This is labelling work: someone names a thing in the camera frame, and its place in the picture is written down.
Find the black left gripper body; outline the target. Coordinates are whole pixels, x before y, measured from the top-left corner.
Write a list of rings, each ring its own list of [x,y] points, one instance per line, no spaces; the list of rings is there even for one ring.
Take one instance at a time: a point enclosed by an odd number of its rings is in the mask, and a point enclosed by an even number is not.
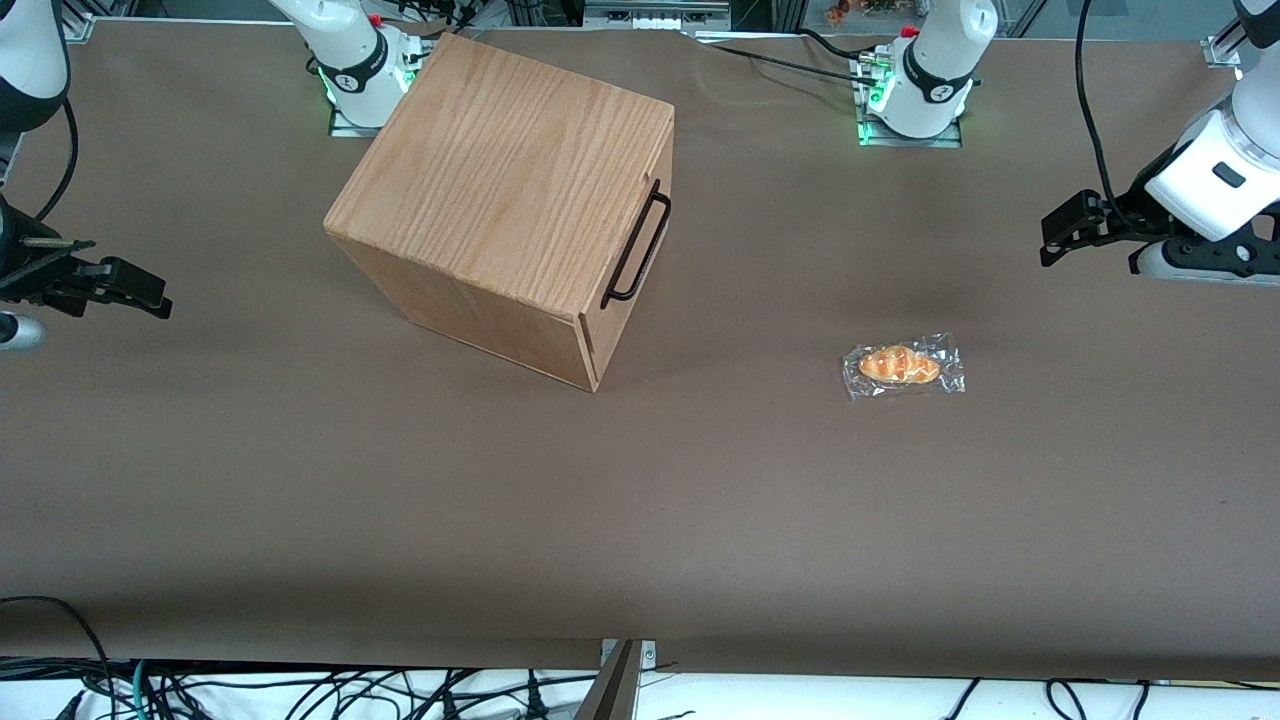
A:
[[[1093,192],[1091,215],[1094,217],[1091,232],[1091,245],[1094,247],[1121,241],[1155,242],[1172,233],[1170,213],[1143,184],[1133,184],[1112,200]]]

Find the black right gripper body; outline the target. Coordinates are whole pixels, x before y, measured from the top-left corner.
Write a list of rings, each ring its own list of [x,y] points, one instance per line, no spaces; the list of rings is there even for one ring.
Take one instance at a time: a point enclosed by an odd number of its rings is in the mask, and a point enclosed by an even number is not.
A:
[[[14,209],[1,197],[1,300],[5,304],[31,302],[54,281],[69,275],[65,261],[97,243],[69,240],[51,227]]]

